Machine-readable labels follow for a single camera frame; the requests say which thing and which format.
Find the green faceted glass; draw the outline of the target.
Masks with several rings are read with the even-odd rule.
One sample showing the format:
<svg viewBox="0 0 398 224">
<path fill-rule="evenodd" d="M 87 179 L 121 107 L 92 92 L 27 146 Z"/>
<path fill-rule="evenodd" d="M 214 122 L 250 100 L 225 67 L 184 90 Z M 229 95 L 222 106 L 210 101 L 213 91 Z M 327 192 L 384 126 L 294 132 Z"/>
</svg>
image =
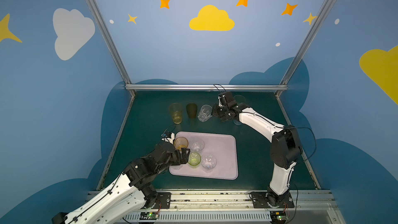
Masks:
<svg viewBox="0 0 398 224">
<path fill-rule="evenodd" d="M 201 155 L 198 152 L 191 152 L 188 157 L 188 164 L 192 167 L 196 167 L 201 163 Z"/>
</svg>

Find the clear faceted glass back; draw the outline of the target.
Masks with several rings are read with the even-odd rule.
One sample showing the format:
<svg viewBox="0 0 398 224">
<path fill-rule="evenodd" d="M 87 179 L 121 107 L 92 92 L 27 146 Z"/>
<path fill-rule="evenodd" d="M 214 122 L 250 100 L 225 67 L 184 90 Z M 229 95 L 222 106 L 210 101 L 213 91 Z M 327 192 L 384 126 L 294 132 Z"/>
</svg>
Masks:
<svg viewBox="0 0 398 224">
<path fill-rule="evenodd" d="M 212 106 L 203 105 L 198 114 L 198 120 L 201 122 L 206 122 L 212 117 Z"/>
</svg>

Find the clear faceted glass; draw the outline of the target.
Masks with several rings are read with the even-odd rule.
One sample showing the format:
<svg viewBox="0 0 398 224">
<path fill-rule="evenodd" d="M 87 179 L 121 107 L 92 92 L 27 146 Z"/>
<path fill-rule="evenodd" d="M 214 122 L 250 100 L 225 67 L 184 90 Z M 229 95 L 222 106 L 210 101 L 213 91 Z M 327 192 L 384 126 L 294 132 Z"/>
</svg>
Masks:
<svg viewBox="0 0 398 224">
<path fill-rule="evenodd" d="M 180 170 L 183 167 L 183 164 L 180 164 L 178 166 L 170 166 L 170 170 Z"/>
<path fill-rule="evenodd" d="M 198 120 L 201 122 L 206 122 L 212 117 L 212 106 L 203 105 L 198 114 Z"/>
<path fill-rule="evenodd" d="M 192 152 L 201 153 L 205 147 L 205 143 L 201 139 L 194 139 L 190 144 L 190 149 Z"/>
<path fill-rule="evenodd" d="M 213 154 L 204 155 L 201 165 L 205 172 L 210 172 L 217 166 L 217 158 Z"/>
</svg>

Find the amber faceted glass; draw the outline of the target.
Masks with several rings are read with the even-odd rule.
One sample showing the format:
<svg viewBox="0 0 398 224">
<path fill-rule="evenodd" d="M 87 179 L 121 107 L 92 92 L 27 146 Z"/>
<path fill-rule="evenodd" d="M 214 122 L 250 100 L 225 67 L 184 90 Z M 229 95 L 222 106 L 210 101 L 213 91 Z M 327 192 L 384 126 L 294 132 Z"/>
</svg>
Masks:
<svg viewBox="0 0 398 224">
<path fill-rule="evenodd" d="M 174 139 L 173 145 L 177 150 L 182 151 L 183 148 L 188 148 L 189 141 L 187 138 L 180 136 Z"/>
</svg>

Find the dark brown textured cup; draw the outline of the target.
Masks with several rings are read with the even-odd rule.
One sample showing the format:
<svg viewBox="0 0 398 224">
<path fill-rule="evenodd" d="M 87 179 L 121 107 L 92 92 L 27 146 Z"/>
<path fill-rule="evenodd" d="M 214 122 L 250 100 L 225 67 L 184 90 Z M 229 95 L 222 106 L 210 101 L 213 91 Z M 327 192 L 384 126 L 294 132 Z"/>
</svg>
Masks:
<svg viewBox="0 0 398 224">
<path fill-rule="evenodd" d="M 188 117 L 194 119 L 197 117 L 198 106 L 195 103 L 189 103 L 186 105 L 186 111 Z"/>
</svg>

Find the lilac plastic tray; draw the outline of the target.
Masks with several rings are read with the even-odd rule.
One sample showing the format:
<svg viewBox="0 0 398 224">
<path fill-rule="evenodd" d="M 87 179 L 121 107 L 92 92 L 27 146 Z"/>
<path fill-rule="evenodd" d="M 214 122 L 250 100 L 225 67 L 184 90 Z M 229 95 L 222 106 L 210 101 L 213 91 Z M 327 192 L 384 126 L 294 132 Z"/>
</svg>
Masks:
<svg viewBox="0 0 398 224">
<path fill-rule="evenodd" d="M 196 167 L 185 164 L 180 170 L 169 169 L 172 175 L 226 180 L 237 179 L 238 163 L 235 137 L 224 134 L 197 132 L 178 132 L 176 136 L 187 138 L 189 141 L 189 149 L 194 139 L 203 140 L 205 147 L 200 153 L 201 157 L 207 154 L 213 154 L 217 158 L 217 166 L 212 171 L 205 172 L 201 163 Z"/>
</svg>

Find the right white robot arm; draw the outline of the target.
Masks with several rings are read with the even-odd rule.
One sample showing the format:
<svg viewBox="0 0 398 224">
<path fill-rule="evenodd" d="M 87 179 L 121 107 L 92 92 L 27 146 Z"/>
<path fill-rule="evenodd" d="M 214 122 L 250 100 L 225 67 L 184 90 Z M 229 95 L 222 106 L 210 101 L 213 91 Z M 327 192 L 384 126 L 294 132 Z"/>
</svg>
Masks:
<svg viewBox="0 0 398 224">
<path fill-rule="evenodd" d="M 270 141 L 270 156 L 274 169 L 266 200 L 269 207 L 279 207 L 289 196 L 292 173 L 297 165 L 297 159 L 302 155 L 302 143 L 296 128 L 276 123 L 243 103 L 231 106 L 216 103 L 213 105 L 212 115 L 223 121 L 238 120 Z"/>
</svg>

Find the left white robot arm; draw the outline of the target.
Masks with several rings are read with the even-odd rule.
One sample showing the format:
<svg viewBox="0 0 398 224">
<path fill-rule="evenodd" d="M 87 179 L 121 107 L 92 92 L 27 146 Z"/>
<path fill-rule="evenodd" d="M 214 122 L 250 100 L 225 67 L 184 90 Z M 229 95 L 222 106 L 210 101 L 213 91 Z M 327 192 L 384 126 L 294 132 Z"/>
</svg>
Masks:
<svg viewBox="0 0 398 224">
<path fill-rule="evenodd" d="M 126 214 L 155 205 L 154 179 L 170 166 L 188 163 L 190 149 L 160 141 L 146 156 L 131 161 L 104 190 L 76 210 L 56 214 L 53 224 L 113 224 Z"/>
</svg>

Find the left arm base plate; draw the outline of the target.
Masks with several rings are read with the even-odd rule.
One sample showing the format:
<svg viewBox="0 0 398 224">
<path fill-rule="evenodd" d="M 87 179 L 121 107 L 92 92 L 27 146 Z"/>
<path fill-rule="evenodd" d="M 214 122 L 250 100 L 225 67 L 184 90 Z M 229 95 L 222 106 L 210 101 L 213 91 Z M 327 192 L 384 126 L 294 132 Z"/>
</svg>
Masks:
<svg viewBox="0 0 398 224">
<path fill-rule="evenodd" d="M 170 192 L 158 192 L 149 198 L 145 197 L 145 204 L 142 209 L 169 209 L 171 205 Z"/>
</svg>

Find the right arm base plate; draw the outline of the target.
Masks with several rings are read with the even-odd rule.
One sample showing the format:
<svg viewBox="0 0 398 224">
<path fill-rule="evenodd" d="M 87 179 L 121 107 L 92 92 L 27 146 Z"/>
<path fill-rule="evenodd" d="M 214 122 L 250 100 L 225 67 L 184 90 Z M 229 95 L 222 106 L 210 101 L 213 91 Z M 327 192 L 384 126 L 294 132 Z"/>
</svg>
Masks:
<svg viewBox="0 0 398 224">
<path fill-rule="evenodd" d="M 254 208 L 294 208 L 295 204 L 290 192 L 277 195 L 273 192 L 252 191 L 249 197 Z"/>
</svg>

